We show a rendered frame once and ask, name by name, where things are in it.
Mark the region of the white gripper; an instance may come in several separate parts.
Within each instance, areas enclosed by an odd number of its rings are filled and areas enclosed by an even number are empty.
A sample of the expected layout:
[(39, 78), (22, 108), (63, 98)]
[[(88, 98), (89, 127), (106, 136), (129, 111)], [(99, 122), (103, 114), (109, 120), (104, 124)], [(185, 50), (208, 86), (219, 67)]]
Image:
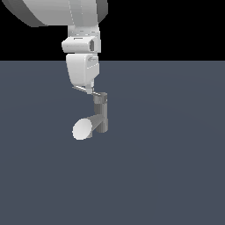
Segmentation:
[(70, 82), (78, 86), (87, 85), (87, 94), (92, 94), (94, 78), (99, 74), (98, 57), (94, 54), (67, 54), (66, 63)]

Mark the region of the thin grey faucet handle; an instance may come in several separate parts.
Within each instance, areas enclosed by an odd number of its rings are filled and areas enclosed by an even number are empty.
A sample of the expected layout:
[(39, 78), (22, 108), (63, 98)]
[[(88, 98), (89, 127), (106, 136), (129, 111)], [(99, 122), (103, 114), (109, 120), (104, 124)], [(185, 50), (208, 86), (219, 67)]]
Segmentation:
[[(84, 87), (82, 87), (82, 86), (73, 86), (72, 88), (75, 89), (75, 90), (78, 90), (78, 91), (82, 91), (82, 92), (87, 93), (87, 92), (86, 92), (86, 88), (84, 88)], [(101, 94), (100, 94), (99, 92), (95, 92), (95, 91), (94, 91), (94, 88), (92, 88), (92, 89), (93, 89), (93, 92), (92, 92), (91, 95), (101, 96)]]

